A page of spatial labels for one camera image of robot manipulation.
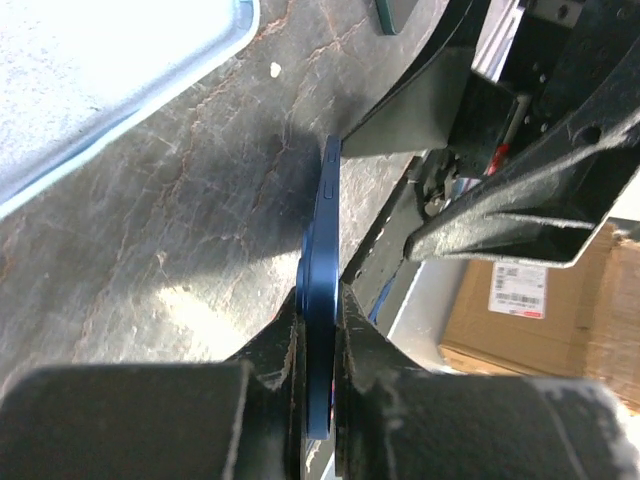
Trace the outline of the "blue phone black screen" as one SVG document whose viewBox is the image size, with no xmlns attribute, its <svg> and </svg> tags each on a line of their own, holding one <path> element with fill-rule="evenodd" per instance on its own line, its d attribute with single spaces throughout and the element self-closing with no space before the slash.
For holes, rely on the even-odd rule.
<svg viewBox="0 0 640 480">
<path fill-rule="evenodd" d="M 341 140 L 330 135 L 296 276 L 296 311 L 306 324 L 306 431 L 313 440 L 326 440 L 330 433 L 339 303 L 340 160 Z"/>
</svg>

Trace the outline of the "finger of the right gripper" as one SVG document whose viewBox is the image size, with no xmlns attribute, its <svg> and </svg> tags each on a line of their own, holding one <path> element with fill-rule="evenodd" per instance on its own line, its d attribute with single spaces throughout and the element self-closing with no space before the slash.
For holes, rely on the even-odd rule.
<svg viewBox="0 0 640 480">
<path fill-rule="evenodd" d="M 344 156 L 377 156 L 447 145 L 475 50 L 446 47 L 375 108 L 343 142 Z"/>
<path fill-rule="evenodd" d="M 569 266 L 638 173 L 638 110 L 565 121 L 412 233 L 404 255 Z"/>
</svg>

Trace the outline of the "cardboard box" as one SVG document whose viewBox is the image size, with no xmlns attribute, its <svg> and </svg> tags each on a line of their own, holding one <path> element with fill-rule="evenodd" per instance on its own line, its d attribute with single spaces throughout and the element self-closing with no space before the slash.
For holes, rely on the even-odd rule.
<svg viewBox="0 0 640 480">
<path fill-rule="evenodd" d="M 440 345 L 467 372 L 639 382 L 639 245 L 605 225 L 564 269 L 469 263 Z"/>
</svg>

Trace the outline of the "light blue phone case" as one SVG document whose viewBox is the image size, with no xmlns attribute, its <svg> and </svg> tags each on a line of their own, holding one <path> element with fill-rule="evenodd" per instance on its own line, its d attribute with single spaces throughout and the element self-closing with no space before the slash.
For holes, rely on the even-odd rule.
<svg viewBox="0 0 640 480">
<path fill-rule="evenodd" d="M 240 52 L 256 1 L 5 1 L 1 211 L 10 214 Z"/>
</svg>

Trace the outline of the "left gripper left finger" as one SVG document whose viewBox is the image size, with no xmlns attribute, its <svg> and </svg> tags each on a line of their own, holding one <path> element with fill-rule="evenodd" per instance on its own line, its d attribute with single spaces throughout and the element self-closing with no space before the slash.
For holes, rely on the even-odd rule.
<svg viewBox="0 0 640 480">
<path fill-rule="evenodd" d="M 50 366 L 1 402 L 5 479 L 300 479 L 305 327 L 289 295 L 221 362 Z"/>
</svg>

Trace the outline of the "dark green phone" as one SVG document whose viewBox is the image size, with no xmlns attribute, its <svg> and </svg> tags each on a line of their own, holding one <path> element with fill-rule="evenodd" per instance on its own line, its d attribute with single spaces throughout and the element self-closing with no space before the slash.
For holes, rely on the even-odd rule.
<svg viewBox="0 0 640 480">
<path fill-rule="evenodd" d="M 376 0 L 375 4 L 382 32 L 393 36 L 403 30 L 418 0 Z"/>
</svg>

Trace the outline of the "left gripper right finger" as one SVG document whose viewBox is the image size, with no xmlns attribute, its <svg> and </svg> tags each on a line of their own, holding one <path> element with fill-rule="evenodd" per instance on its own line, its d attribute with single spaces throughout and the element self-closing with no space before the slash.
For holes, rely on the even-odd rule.
<svg viewBox="0 0 640 480">
<path fill-rule="evenodd" d="M 589 379 L 427 370 L 340 288 L 335 470 L 345 479 L 635 479 L 623 405 Z"/>
</svg>

